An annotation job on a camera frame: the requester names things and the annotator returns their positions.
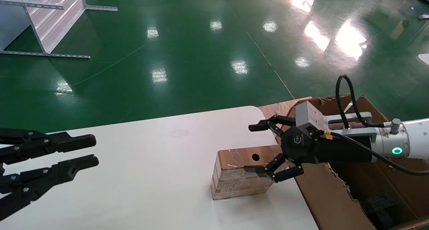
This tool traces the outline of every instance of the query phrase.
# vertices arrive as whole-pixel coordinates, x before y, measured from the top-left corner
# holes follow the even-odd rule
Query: metal frame
[[[35,7],[35,8],[64,10],[63,4],[34,2],[34,1],[28,1],[28,0],[0,0],[0,4],[15,5],[15,6],[22,6],[22,7],[28,6],[28,7]]]
[[[112,6],[97,6],[97,5],[88,5],[86,0],[82,0],[83,3],[83,12],[85,10],[107,10],[107,11],[118,11],[117,7]],[[37,2],[37,1],[28,1],[28,0],[0,0],[0,4],[4,5],[12,5],[12,6],[21,6],[23,7],[30,25],[36,35],[37,41],[42,49],[42,53],[36,52],[21,52],[21,51],[6,51],[0,50],[0,54],[12,54],[12,55],[25,55],[25,56],[50,56],[50,57],[66,57],[66,58],[81,58],[81,59],[89,59],[88,55],[71,55],[71,54],[58,54],[58,53],[49,53],[45,51],[44,46],[42,45],[41,39],[39,38],[36,27],[33,24],[33,21],[28,13],[27,7],[31,8],[45,8],[45,9],[53,9],[53,10],[64,10],[64,4],[58,3],[46,3],[46,2]]]

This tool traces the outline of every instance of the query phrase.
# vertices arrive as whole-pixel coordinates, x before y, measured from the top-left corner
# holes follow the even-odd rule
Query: white table
[[[417,61],[419,61],[420,63],[425,65],[427,68],[429,68],[429,53],[418,55]]]
[[[275,144],[253,106],[68,131],[97,145],[5,166],[6,174],[95,154],[80,171],[0,222],[1,230],[280,230],[317,229],[294,179],[267,193],[213,201],[216,152]]]

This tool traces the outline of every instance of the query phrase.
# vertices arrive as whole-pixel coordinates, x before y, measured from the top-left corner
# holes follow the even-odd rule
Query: glossy epoxy floor
[[[334,94],[340,74],[388,118],[429,117],[419,0],[87,0],[54,52],[0,55],[0,127],[53,132]],[[26,30],[8,50],[37,50]],[[344,93],[348,92],[343,83]]]

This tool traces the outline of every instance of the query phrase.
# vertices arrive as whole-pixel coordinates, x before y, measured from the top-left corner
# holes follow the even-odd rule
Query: wooden block
[[[273,184],[269,178],[245,172],[244,166],[266,166],[282,152],[279,145],[218,151],[211,179],[213,199],[225,199],[266,192]],[[288,167],[288,162],[277,171]]]

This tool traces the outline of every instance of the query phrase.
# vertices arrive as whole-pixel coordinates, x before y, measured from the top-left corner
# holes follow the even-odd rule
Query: metal bracket
[[[86,10],[110,10],[110,11],[118,11],[118,7],[113,6],[98,6],[98,5],[85,5]]]
[[[81,58],[90,59],[87,55],[71,55],[71,54],[56,54],[56,53],[38,53],[38,52],[21,52],[21,51],[1,51],[0,54],[15,54],[15,55],[26,55],[26,56],[51,56],[51,57],[67,57],[67,58]]]
[[[429,15],[428,14],[420,15],[419,19],[429,19]]]
[[[63,5],[58,3],[32,2],[32,1],[25,1],[25,0],[0,0],[0,4],[53,9],[53,10],[64,10]]]

